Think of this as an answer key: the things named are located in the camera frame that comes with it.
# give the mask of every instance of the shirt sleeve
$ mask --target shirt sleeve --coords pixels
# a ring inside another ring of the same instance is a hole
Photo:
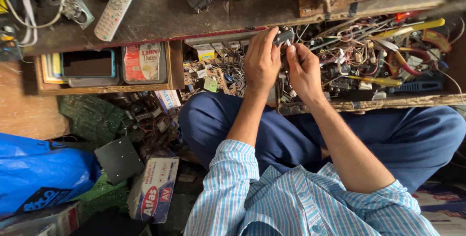
[[[254,147],[231,139],[218,146],[184,235],[236,234],[246,213],[244,202],[249,183],[259,179],[254,153]]]
[[[382,235],[439,235],[398,180],[371,194],[342,191],[340,197],[348,208]]]

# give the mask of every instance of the hand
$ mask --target hand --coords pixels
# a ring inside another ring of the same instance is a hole
[[[293,43],[287,48],[287,59],[291,86],[301,100],[308,106],[322,98],[326,100],[322,91],[319,58],[303,44]]]
[[[280,70],[280,49],[272,42],[278,27],[262,31],[251,39],[244,60],[247,92],[268,97]]]

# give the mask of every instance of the shirt button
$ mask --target shirt button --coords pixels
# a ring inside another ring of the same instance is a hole
[[[319,233],[321,232],[321,230],[322,230],[322,227],[320,226],[317,226],[317,225],[312,226],[312,231],[315,233]]]

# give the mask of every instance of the blue plastic bag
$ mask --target blue plastic bag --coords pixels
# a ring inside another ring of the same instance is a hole
[[[0,217],[64,203],[101,175],[93,154],[0,133]]]

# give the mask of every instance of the person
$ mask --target person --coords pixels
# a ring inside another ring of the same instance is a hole
[[[296,43],[286,50],[290,82],[310,114],[284,118],[266,106],[281,67],[277,31],[250,42],[244,98],[200,93],[180,111],[210,170],[184,234],[438,235],[410,193],[451,160],[464,119],[445,106],[339,114],[318,57]]]

